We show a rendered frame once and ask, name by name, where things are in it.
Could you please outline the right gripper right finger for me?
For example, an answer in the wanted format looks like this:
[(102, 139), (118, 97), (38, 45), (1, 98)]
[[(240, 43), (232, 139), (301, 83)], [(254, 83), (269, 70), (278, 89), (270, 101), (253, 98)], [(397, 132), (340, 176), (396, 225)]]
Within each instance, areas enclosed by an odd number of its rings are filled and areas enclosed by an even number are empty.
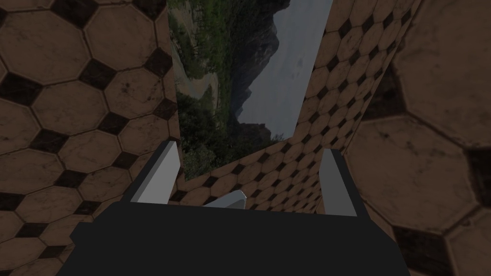
[(339, 150), (323, 150), (318, 174), (327, 215), (370, 217)]

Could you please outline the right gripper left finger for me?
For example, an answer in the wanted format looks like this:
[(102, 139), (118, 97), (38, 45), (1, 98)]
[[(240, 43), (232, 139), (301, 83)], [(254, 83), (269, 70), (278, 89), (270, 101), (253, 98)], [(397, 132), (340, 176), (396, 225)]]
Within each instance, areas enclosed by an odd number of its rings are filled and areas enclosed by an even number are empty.
[(180, 161), (175, 141), (163, 141), (121, 198), (123, 202), (167, 204)]

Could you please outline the landscape view window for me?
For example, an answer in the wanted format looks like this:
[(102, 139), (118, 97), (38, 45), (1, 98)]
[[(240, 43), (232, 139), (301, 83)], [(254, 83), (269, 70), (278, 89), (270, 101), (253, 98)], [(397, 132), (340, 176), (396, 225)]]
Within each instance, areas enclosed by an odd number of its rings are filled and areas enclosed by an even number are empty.
[(186, 180), (293, 136), (333, 0), (168, 0)]

